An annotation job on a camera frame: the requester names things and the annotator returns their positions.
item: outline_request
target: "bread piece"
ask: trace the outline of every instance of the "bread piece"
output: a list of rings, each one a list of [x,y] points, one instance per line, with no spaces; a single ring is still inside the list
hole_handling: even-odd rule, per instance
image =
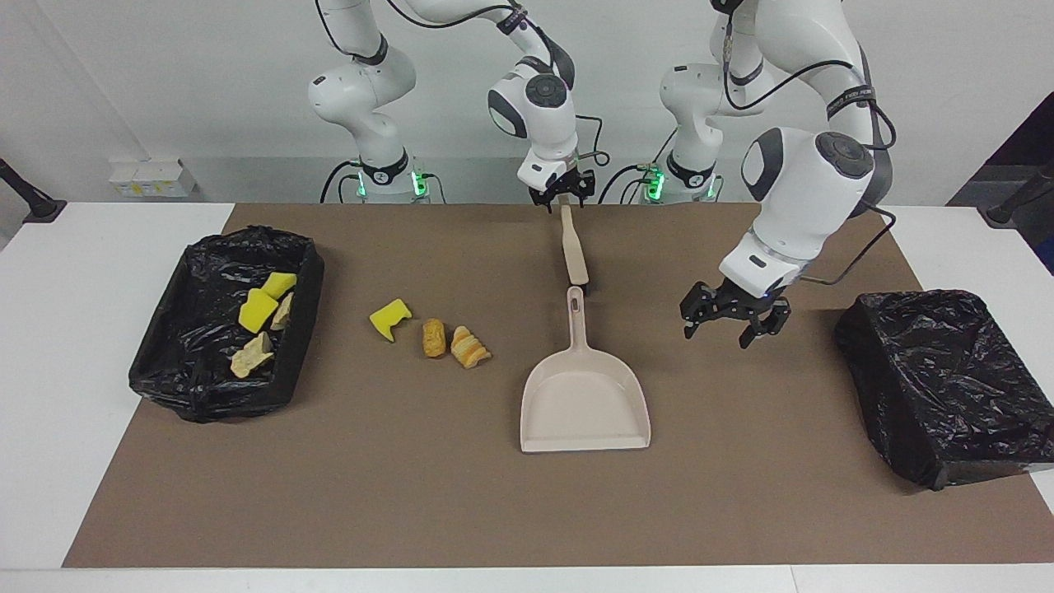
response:
[[[430,359],[437,359],[447,354],[447,327],[437,319],[426,321],[423,329],[423,345],[425,356]]]
[[[271,348],[271,338],[267,333],[253,338],[243,349],[234,353],[231,359],[231,373],[238,379],[249,377],[264,363],[274,358]]]
[[[454,339],[450,341],[450,352],[465,369],[472,369],[490,358],[490,353],[480,340],[472,336],[464,325],[454,330]]]
[[[286,294],[286,298],[278,304],[278,310],[274,313],[274,319],[271,320],[271,330],[274,332],[281,332],[289,328],[289,315],[293,311],[293,294],[295,293],[290,292]]]

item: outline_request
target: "brown work surface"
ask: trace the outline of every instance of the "brown work surface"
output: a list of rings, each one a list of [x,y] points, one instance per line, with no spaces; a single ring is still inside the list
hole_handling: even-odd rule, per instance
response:
[[[575,210],[589,339],[632,368],[653,439],[636,452],[519,449],[535,363],[567,348],[560,218],[530,206],[239,204],[227,224],[314,237],[318,324],[293,403],[196,426],[143,402],[67,567],[557,567],[1054,561],[1054,518],[1017,477],[920,491],[868,443],[832,340],[860,292],[918,283],[892,238],[837,288],[798,284],[784,333],[685,341],[678,304],[720,280],[750,204]],[[850,222],[813,272],[880,228]],[[389,344],[367,317],[415,315]],[[427,360],[422,320],[494,359]]]

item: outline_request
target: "black plastic bag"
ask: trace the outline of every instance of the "black plastic bag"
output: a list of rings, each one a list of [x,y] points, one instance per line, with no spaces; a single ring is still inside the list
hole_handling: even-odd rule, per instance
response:
[[[939,491],[1054,467],[1054,408],[977,295],[862,294],[835,339],[899,476]]]
[[[290,323],[284,332],[265,327],[275,358],[238,379],[231,357],[255,338],[238,325],[238,311],[249,289],[262,285],[271,272],[297,274]],[[261,416],[287,406],[314,331],[323,272],[314,241],[268,226],[188,246],[129,372],[132,390],[195,422]]]

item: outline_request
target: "black stand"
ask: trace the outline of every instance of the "black stand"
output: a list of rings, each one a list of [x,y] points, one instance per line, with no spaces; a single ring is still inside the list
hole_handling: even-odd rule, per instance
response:
[[[15,193],[22,196],[22,199],[30,204],[30,215],[22,220],[23,222],[51,222],[58,218],[59,213],[65,207],[64,199],[53,199],[50,195],[33,186],[2,158],[0,158],[0,179],[6,181],[11,189],[15,190]]]
[[[1015,229],[1014,212],[1028,203],[1043,197],[1054,191],[1054,160],[1039,169],[1035,177],[1029,179],[1021,189],[1006,201],[992,207],[978,207],[981,217],[993,229]]]

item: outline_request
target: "yellow sponge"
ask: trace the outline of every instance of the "yellow sponge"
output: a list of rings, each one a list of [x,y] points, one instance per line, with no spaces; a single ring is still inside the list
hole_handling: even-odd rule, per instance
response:
[[[253,334],[259,334],[271,314],[278,309],[278,302],[259,288],[249,291],[249,298],[238,312],[238,323]]]
[[[380,311],[374,312],[370,316],[370,323],[373,328],[380,333],[389,342],[394,342],[395,337],[392,336],[392,328],[398,325],[398,323],[405,319],[410,319],[413,314],[410,313],[410,309],[406,307],[406,303],[402,299],[395,299],[391,303],[385,305]]]
[[[281,296],[289,292],[289,289],[296,285],[296,274],[289,274],[285,272],[271,272],[268,276],[267,281],[264,282],[264,292],[267,292],[272,299],[277,301],[281,299]]]

